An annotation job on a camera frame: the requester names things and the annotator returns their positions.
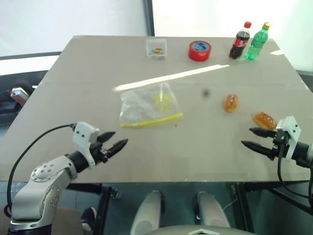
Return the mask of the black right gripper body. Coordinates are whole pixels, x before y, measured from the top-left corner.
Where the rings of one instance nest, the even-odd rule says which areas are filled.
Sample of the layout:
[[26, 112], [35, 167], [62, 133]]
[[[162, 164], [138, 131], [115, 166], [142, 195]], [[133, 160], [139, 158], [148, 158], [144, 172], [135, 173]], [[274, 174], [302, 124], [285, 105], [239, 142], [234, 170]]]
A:
[[270, 137], [273, 138], [273, 147], [270, 151], [270, 160], [273, 161], [275, 157], [285, 158], [287, 154], [287, 132], [278, 130], [270, 130]]

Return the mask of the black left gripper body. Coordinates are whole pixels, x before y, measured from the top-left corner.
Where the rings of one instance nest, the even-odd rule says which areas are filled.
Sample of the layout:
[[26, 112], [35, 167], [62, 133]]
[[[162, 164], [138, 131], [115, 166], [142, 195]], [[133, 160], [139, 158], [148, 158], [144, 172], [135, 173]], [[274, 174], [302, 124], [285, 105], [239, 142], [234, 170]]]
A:
[[103, 150], [102, 142], [96, 141], [96, 143], [90, 145], [90, 153], [96, 164], [106, 163], [108, 161], [106, 152], [106, 150]]

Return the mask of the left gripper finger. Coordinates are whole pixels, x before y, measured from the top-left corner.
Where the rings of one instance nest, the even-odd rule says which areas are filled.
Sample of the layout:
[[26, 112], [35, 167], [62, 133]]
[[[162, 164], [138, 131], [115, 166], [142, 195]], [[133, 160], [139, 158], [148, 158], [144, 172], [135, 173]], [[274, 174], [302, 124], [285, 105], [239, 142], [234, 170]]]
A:
[[105, 132], [100, 134], [97, 137], [97, 141], [100, 143], [105, 143], [106, 141], [108, 141], [113, 135], [115, 134], [115, 132]]
[[118, 152], [120, 152], [124, 146], [127, 144], [128, 139], [123, 139], [118, 142], [116, 142], [110, 149], [107, 150], [107, 158], [111, 158], [114, 155], [116, 155]]

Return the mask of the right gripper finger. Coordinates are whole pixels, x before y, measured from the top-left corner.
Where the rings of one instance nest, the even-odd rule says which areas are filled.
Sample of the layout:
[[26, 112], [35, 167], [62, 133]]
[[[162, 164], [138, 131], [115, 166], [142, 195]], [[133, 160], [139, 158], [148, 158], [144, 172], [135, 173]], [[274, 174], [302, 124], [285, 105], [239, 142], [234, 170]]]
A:
[[252, 141], [241, 141], [241, 143], [245, 147], [249, 148], [250, 150], [252, 150], [256, 153], [265, 155], [267, 157], [275, 157], [275, 153], [271, 149], [265, 148], [258, 143], [255, 143]]
[[275, 136], [277, 134], [276, 131], [264, 129], [261, 127], [252, 127], [252, 128], [249, 128], [249, 131], [251, 131], [255, 135], [263, 137], [263, 138], [267, 138], [267, 137], [275, 138]]

